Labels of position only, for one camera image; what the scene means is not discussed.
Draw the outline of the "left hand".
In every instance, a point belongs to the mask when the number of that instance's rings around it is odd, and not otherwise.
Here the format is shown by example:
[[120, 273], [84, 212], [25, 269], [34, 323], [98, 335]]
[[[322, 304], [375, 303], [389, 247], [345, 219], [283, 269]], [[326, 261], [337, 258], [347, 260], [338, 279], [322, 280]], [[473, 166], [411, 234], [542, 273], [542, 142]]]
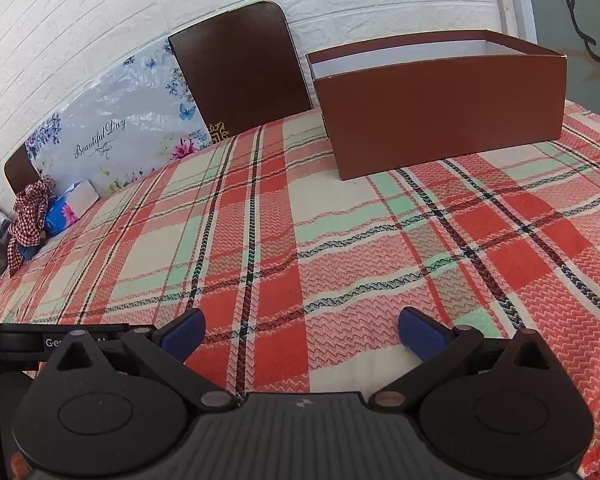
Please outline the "left hand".
[[15, 452], [9, 461], [14, 480], [28, 480], [32, 469], [20, 452]]

